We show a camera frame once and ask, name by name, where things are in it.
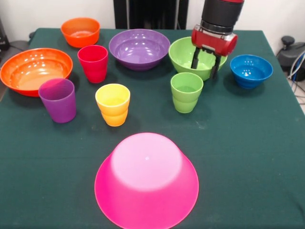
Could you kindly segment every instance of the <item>orange bowl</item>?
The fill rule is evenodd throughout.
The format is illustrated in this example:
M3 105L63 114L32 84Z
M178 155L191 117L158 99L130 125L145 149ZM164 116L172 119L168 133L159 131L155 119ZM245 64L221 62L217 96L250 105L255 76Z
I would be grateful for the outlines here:
M100 24L92 18L74 18L61 26L67 43L75 48L95 44L100 36Z
M22 95L39 97L38 89L44 82L68 78L72 68L70 56L60 50L30 49L8 59L0 70L0 79Z

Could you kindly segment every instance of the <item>yellow cup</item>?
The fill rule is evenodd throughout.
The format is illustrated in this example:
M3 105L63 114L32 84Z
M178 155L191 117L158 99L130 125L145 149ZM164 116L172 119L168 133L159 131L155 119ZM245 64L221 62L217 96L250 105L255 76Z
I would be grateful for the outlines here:
M127 87L117 83L104 85L96 91L95 100L109 126L124 124L130 101L130 91Z

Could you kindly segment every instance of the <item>white wall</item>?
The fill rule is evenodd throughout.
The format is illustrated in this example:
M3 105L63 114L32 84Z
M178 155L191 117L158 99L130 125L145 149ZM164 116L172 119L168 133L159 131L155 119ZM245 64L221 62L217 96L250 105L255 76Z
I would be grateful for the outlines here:
M201 20L204 0L189 0L187 29ZM291 35L305 42L304 0L245 0L236 30L263 30L274 52L281 47L281 37Z
M115 28L113 0L0 0L9 41L28 40L39 27L59 28L75 17L91 17L101 28Z
M204 0L189 0L187 28L200 22ZM0 17L9 41L27 40L39 27L59 28L67 19L87 16L102 28L115 28L113 0L0 0ZM239 30L263 30L276 52L283 35L305 42L304 0L245 0Z

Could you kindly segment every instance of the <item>bowl rim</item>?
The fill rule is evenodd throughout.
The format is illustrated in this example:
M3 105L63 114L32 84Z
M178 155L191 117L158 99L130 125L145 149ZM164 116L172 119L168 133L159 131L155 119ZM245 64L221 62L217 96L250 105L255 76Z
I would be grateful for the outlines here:
M70 34L65 33L65 32L62 30L62 28L63 28L64 24L66 24L66 23L68 23L68 22L71 22L71 21L73 21L73 20L75 20L75 19L89 19L89 20L92 20L92 21L94 21L94 22L97 22L97 24L99 25L99 28L98 28L96 31L94 31L93 33L91 33L91 34L89 34L89 35L82 36L81 38L91 37L91 36L93 36L94 34L96 34L97 32L99 32L100 29L101 29L101 24L100 24L96 19L94 19L94 18L89 18L89 17L71 18L71 19L69 19L69 20L66 20L66 21L61 25L61 32L62 32L62 34L63 34L64 36L73 37L73 36L71 36Z
M179 39L175 40L175 41L171 44L171 46L169 47L169 49L168 49L168 55L169 55L171 61L173 61L173 62L174 62L175 64L177 64L178 66L180 66L180 67L182 67L182 68L185 68L185 69L188 69L188 70L198 71L198 72L210 71L212 68L204 69L204 70L193 69L193 68L187 68L187 67L184 67L184 66L182 66L181 64L177 63L177 61L174 60L174 58L171 56L170 50L171 50L172 46L173 46L176 42L178 42L178 41L180 41L180 40L184 40L184 39L192 39L192 37L191 37L191 36L188 36L188 37L179 38ZM222 61L220 62L219 67L223 66L224 63L225 63L227 60L228 60L228 56L224 56L224 61L223 61L223 63L222 63Z
M242 77L242 76L240 76L239 74L237 74L237 72L233 69L233 67L232 67L232 61L233 60L235 60L236 58L239 58L239 57L246 57L246 56L248 56L248 57L255 57L255 58L258 58L258 59L261 59L262 61L264 61L264 62L266 62L270 67L271 67L271 73L268 75L268 76L266 76L266 77L264 77L264 78L261 78L261 79L249 79L249 78L245 78L245 77ZM241 78L241 79L246 79L246 80L248 80L248 81L262 81L262 80L266 80L266 79L268 79L268 78L270 78L271 76L272 76L272 74L273 74L273 66L271 65L271 63L268 61L268 60L266 60L266 59L264 59L263 57L260 57L260 56L256 56L256 55L252 55L252 54L241 54L241 55L237 55L237 56L235 56L234 58L232 58L231 59L231 61L230 61L230 68L231 68L231 71L234 73L234 75L235 76L237 76L237 77L239 77L239 78Z
M171 46L170 40L169 40L163 33L160 33L160 32L158 32L158 31L156 31L156 30L149 30L149 29L131 29L131 30L124 30L124 31L119 32L119 33L117 33L116 35L114 35L114 36L110 39L109 44L108 44L109 52L111 53L111 55L112 55L115 59L117 59L117 60L120 61L120 62L124 62L124 63L128 63L128 64L143 65L143 64L149 64L149 63L157 62L157 61L163 59L163 58L168 54L168 50L169 50L169 49L168 49L167 51L165 51L165 54L164 54L162 57L160 57L160 58L158 58L158 59L156 59L156 60L154 60L154 61L143 62L143 63L132 63L132 62L127 62L127 61L123 61L123 60L119 59L118 57L116 57L116 56L113 54L113 52L112 52L112 50L111 50L111 48L110 48L110 45L111 45L113 39L114 39L115 37L119 36L120 34L126 33L126 32L128 32L128 31L135 31L135 30L145 30L145 31L152 31L152 32L154 32L154 33L158 33L158 34L160 34L161 36L163 36L163 37L166 39L166 41L167 41L167 43L168 43L168 48Z
M35 48L35 49L28 49L28 50L25 50L23 52L20 52L12 57L10 57L1 67L0 69L0 80L2 81L2 83L7 86L8 88L12 89L12 90L15 90L15 91L22 91L22 92L38 92L39 88L38 89L35 89L35 90L26 90L26 89L20 89L20 88L17 88L17 87L12 87L11 85L8 85L4 82L3 80L3 74L2 74L2 71L4 69L4 67L14 58L16 58L17 56L20 56L21 54L24 54L24 53L27 53L27 52L32 52L32 51L38 51L38 50L49 50L49 51L56 51L56 52L59 52L65 56L68 57L69 61L71 62L71 68L68 70L68 73L67 73L67 76L63 77L63 79L68 79L69 78L69 75L71 74L72 72L72 69L73 69L73 61L72 61L72 58L65 52L59 50L59 49L53 49L53 48Z

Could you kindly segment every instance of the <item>green cup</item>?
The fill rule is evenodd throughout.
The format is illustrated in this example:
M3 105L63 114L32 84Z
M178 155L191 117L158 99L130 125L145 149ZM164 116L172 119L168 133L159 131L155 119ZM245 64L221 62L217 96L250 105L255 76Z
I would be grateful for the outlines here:
M171 79L173 104L180 113L190 113L198 102L203 80L193 73L178 73Z

